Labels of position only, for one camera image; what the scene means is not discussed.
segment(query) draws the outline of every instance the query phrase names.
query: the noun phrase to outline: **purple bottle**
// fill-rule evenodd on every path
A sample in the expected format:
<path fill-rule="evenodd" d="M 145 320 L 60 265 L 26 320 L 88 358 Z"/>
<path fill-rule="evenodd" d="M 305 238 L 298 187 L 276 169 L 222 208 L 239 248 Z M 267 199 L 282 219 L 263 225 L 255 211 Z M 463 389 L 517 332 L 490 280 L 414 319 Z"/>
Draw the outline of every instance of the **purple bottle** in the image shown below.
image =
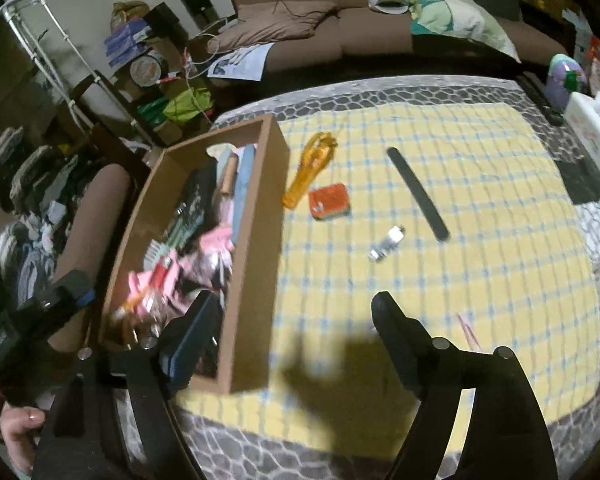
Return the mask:
<path fill-rule="evenodd" d="M 582 92 L 586 87 L 587 76 L 576 60 L 564 54 L 554 56 L 544 93 L 555 108 L 564 111 L 571 92 Z"/>

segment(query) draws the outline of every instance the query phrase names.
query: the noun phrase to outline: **human hand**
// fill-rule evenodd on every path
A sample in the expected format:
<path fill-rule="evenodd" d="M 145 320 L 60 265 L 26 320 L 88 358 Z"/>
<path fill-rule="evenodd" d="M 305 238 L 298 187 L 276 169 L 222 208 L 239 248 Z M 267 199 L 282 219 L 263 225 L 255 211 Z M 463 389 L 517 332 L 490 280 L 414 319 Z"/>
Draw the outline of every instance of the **human hand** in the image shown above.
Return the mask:
<path fill-rule="evenodd" d="M 4 403 L 0 414 L 0 432 L 14 466 L 31 476 L 35 451 L 27 436 L 30 430 L 42 428 L 45 412 L 37 408 L 15 408 Z"/>

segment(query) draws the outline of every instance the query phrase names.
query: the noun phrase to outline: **yellow checkered cloth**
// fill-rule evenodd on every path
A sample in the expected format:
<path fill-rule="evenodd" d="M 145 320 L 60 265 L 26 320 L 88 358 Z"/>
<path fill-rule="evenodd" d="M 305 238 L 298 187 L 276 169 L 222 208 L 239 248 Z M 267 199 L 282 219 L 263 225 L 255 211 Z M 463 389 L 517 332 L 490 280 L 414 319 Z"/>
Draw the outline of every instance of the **yellow checkered cloth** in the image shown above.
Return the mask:
<path fill-rule="evenodd" d="M 547 421 L 598 385 L 598 297 L 584 239 L 554 162 L 504 104 L 387 104 L 284 121 L 291 167 L 317 131 L 338 139 L 314 187 L 346 184 L 348 218 L 314 221 L 307 200 L 288 212 L 267 390 L 232 396 L 186 391 L 189 411 L 306 446 L 394 457 L 416 410 L 372 330 L 370 302 L 388 290 L 432 336 L 469 349 L 458 315 L 484 351 L 512 347 Z M 386 156 L 395 146 L 449 228 L 438 242 Z M 290 171 L 289 183 L 295 170 Z M 382 262 L 370 245 L 406 228 Z M 464 393 L 448 451 L 462 448 Z"/>

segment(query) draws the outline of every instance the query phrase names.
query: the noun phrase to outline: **newspaper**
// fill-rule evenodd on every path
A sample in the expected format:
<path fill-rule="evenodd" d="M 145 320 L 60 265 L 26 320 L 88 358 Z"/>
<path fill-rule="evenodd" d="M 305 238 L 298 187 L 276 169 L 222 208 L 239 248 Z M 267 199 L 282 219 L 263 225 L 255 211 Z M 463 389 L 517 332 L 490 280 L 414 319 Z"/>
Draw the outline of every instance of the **newspaper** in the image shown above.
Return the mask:
<path fill-rule="evenodd" d="M 209 67 L 209 77 L 260 81 L 264 62 L 273 43 L 239 48 L 214 61 Z"/>

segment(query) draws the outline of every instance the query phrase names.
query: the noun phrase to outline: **gray stone pattern mat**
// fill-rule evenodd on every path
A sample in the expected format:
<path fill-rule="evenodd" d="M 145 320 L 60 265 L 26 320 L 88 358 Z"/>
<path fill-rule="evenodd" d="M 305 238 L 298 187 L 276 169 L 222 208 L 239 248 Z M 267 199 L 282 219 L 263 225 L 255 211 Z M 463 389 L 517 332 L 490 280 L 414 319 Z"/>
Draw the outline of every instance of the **gray stone pattern mat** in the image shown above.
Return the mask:
<path fill-rule="evenodd" d="M 470 76 L 396 76 L 290 92 L 224 114 L 213 129 L 263 113 L 272 113 L 277 120 L 284 121 L 321 110 L 353 110 L 390 102 L 415 105 L 506 103 L 531 124 L 554 160 L 577 162 L 585 156 L 570 129 L 551 126 L 516 83 Z M 600 297 L 600 202 L 590 202 L 587 206 L 596 214 L 587 213 L 587 221 L 581 225 L 583 234 L 587 235 Z M 142 466 L 144 455 L 128 399 L 120 400 L 129 454 L 138 472 L 150 478 Z M 174 409 L 184 438 L 209 479 L 375 480 L 384 478 L 390 466 L 386 460 L 335 456 L 301 444 L 229 428 L 177 407 Z M 600 384 L 589 402 L 552 422 L 548 430 L 560 480 L 566 480 L 600 439 Z M 453 474 L 458 459 L 459 454 L 446 456 L 438 477 Z"/>

